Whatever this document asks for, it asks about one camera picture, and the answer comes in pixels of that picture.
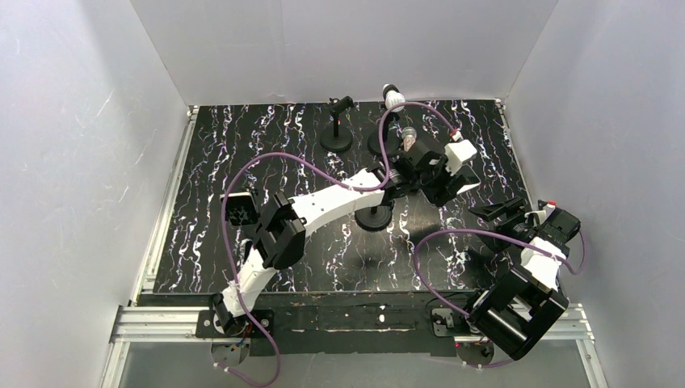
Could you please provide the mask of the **black phone stand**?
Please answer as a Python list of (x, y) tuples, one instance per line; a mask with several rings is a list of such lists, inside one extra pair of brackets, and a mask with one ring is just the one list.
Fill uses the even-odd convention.
[(354, 211), (358, 227), (368, 232), (386, 229), (393, 220), (394, 201)]

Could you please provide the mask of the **black phone silver edge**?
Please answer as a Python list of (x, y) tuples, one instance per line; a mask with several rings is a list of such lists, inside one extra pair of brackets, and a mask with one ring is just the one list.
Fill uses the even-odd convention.
[(480, 183), (481, 181), (478, 179), (477, 176), (465, 176), (464, 182), (457, 193), (463, 194), (469, 190), (477, 188), (480, 185)]

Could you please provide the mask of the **black phone pink edge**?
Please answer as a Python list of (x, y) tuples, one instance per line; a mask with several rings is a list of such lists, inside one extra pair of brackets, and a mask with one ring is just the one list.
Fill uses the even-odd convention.
[(258, 222), (259, 214), (252, 191), (232, 192), (222, 200), (224, 219), (232, 226), (248, 226)]

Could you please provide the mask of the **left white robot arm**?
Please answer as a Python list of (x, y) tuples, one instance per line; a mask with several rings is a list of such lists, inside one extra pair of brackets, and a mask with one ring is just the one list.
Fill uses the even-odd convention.
[(407, 145), (388, 167), (363, 169), (341, 184), (302, 196), (277, 192), (262, 207), (251, 190), (225, 194), (224, 222), (255, 229), (241, 269), (210, 299), (217, 329), (227, 334), (239, 325), (271, 278), (302, 258), (306, 239), (321, 227), (352, 214), (363, 230), (383, 230), (397, 198), (422, 192), (442, 207), (480, 183), (469, 166), (477, 150), (459, 134), (446, 145), (428, 138)]

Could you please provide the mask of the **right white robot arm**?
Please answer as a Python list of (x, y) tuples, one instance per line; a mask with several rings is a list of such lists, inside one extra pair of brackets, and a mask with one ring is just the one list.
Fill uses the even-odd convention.
[(522, 197), (469, 211), (493, 226), (479, 237), (492, 252), (512, 245), (520, 249), (519, 262), (471, 297), (466, 307), (469, 326), (517, 361), (569, 306), (557, 278), (581, 222), (553, 201), (539, 201), (537, 210), (529, 211)]

